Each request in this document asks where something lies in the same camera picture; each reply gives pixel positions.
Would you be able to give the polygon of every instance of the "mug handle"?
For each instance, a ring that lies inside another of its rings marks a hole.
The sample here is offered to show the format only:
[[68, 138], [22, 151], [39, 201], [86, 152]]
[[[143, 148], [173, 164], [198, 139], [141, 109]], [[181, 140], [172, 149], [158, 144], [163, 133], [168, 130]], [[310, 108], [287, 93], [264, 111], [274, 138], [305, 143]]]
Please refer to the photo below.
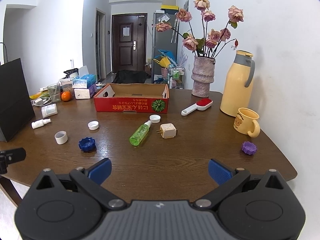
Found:
[[257, 120], [252, 120], [253, 124], [254, 124], [254, 130], [253, 132], [250, 132], [248, 131], [248, 135], [251, 137], [251, 138], [256, 138], [259, 133], [260, 133], [260, 125], [259, 123], [257, 122]]

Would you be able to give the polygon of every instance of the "gray ribbed panel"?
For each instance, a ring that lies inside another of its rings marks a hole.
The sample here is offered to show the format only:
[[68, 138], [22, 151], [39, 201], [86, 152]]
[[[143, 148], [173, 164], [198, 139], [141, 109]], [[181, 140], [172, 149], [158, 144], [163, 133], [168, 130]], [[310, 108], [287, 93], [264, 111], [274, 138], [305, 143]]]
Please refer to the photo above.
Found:
[[133, 201], [126, 210], [109, 212], [84, 240], [236, 239], [220, 227], [212, 213], [195, 210], [187, 201]]

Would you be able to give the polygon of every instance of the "black cable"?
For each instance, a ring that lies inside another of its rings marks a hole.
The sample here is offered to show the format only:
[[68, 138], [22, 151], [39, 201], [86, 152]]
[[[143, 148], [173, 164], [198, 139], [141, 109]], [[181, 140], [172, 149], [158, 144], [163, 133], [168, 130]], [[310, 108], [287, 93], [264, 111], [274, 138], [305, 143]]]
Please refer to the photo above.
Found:
[[4, 48], [5, 48], [5, 56], [6, 56], [6, 58], [7, 58], [7, 63], [9, 62], [8, 61], [8, 52], [7, 52], [7, 47], [6, 47], [6, 45], [3, 43], [3, 42], [0, 42], [0, 44], [3, 44], [3, 46], [4, 46]]

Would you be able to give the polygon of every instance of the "red brush pad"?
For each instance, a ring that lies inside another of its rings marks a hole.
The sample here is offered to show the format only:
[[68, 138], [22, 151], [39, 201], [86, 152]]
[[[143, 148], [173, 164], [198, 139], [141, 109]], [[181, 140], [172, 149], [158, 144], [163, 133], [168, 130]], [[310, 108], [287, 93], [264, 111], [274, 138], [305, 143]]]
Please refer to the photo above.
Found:
[[198, 101], [196, 104], [197, 104], [198, 106], [206, 106], [206, 105], [210, 104], [211, 102], [212, 102], [211, 99], [209, 99], [209, 98], [204, 98], [204, 99], [201, 99], [200, 101]]

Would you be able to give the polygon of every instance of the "orange fruit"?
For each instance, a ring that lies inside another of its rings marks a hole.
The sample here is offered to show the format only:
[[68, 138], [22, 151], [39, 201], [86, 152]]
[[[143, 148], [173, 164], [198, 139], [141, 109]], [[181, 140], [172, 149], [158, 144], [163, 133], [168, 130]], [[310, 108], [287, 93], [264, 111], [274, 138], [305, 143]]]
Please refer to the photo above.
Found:
[[71, 99], [71, 93], [69, 91], [63, 92], [61, 95], [61, 100], [67, 102]]

